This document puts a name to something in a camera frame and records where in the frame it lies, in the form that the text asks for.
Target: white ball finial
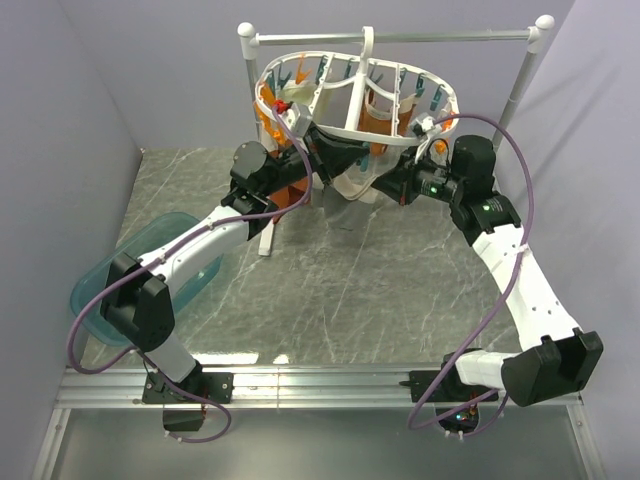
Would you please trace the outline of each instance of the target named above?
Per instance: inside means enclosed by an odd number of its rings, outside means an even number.
[[[256,36],[256,29],[249,22],[242,22],[238,25],[238,35],[245,38],[253,38]]]
[[[542,15],[536,20],[536,27],[540,30],[551,30],[555,24],[556,21],[551,15]]]

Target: gray marble surface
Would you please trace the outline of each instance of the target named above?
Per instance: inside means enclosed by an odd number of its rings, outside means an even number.
[[[232,153],[146,152],[121,240],[166,212],[206,216],[228,190]],[[271,257],[258,256],[257,239],[224,256],[177,315],[177,335],[193,354],[232,363],[441,361],[491,308],[493,279],[444,204],[421,198],[403,208],[378,195],[363,215],[354,231],[328,226],[312,206],[285,216]],[[476,345],[519,351],[506,308]],[[83,363],[116,351],[91,339]]]

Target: teal plastic container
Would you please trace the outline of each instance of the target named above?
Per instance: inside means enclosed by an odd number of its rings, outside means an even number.
[[[104,290],[111,261],[120,253],[126,252],[133,258],[169,243],[200,222],[186,213],[167,213],[156,218],[145,228],[122,243],[112,255],[102,260],[89,273],[82,277],[71,292],[71,310],[78,315],[84,306],[98,293]],[[179,312],[209,283],[220,270],[222,256],[194,275],[173,297],[173,310]],[[106,345],[121,347],[131,342],[100,316],[96,307],[85,318],[83,326],[98,340]]]

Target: white cable clip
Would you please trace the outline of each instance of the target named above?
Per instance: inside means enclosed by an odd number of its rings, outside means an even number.
[[[434,128],[438,128],[439,131],[437,133],[440,133],[440,131],[442,130],[442,126],[440,124],[438,124],[437,126],[433,124],[433,117],[431,115],[427,115],[425,118],[422,118],[418,125],[420,125],[420,128],[425,134],[433,133],[431,132],[431,130],[433,130]]]
[[[525,243],[524,245],[520,245],[518,248],[516,248],[516,255],[518,255],[519,253],[528,253],[531,251],[531,248],[529,247],[528,243]]]

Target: white wall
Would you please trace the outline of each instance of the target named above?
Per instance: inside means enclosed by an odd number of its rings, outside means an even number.
[[[604,354],[585,402],[611,479],[640,471],[640,5],[577,0],[511,131],[532,166],[531,244],[563,303]],[[524,209],[507,147],[500,185]]]
[[[0,478],[30,476],[65,365],[68,299],[112,250],[139,165],[53,0],[0,2]]]
[[[573,0],[60,3],[139,145],[235,147],[255,132],[236,33],[240,22],[250,21],[263,33],[359,32],[363,25],[381,32],[524,29],[545,13],[559,26]],[[282,53],[303,49],[313,47],[264,48],[260,69]],[[523,42],[380,45],[374,54],[437,73],[452,84],[463,111],[498,118],[525,49]],[[473,130],[479,129],[490,133],[486,127]]]

